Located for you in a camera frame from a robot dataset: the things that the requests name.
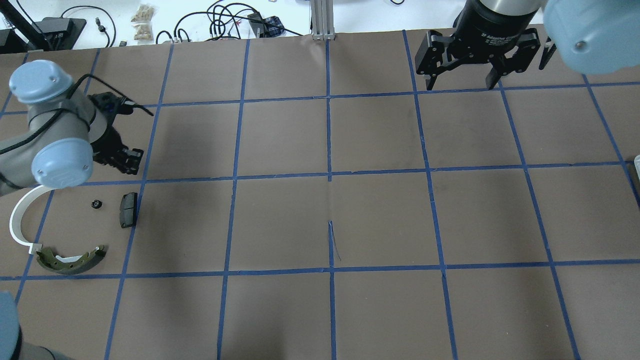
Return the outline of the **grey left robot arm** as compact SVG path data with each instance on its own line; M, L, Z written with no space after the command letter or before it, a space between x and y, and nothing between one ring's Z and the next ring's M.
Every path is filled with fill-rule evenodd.
M87 95L82 91L86 79L101 81L89 73L74 80L45 59L12 73L8 86L27 107L28 131L1 141L2 196L37 185L54 190L82 185L92 177L94 164L138 173L144 151L126 146L114 121L143 106L111 85Z

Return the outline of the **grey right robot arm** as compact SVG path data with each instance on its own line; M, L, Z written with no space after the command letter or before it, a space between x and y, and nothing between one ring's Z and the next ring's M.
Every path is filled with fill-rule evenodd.
M605 75L639 64L639 14L637 0L467 0L451 35L426 32L414 70L430 91L445 72L491 64L491 90L542 51L541 70L559 54L573 71Z

